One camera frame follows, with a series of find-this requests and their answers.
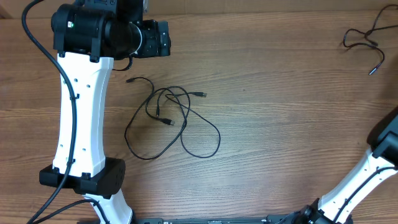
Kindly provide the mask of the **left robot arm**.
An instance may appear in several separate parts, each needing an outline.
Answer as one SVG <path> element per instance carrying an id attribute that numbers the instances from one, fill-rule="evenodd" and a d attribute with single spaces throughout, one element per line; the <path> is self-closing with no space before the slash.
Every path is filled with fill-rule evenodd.
<path id="1" fill-rule="evenodd" d="M 146 7 L 145 0 L 78 1 L 61 5 L 51 19 L 63 70 L 60 133 L 39 181 L 84 196 L 100 223 L 135 220 L 121 190 L 125 162 L 104 153 L 103 122 L 115 61 L 170 55 L 168 24 L 144 20 Z"/>

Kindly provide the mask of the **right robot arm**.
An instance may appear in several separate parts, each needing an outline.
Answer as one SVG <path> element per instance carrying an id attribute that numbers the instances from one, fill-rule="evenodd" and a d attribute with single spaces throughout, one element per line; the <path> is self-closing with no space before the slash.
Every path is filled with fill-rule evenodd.
<path id="1" fill-rule="evenodd" d="M 294 223 L 352 223 L 351 212 L 379 184 L 397 174 L 397 108 L 371 130 L 368 149 L 330 192 L 307 205 Z"/>

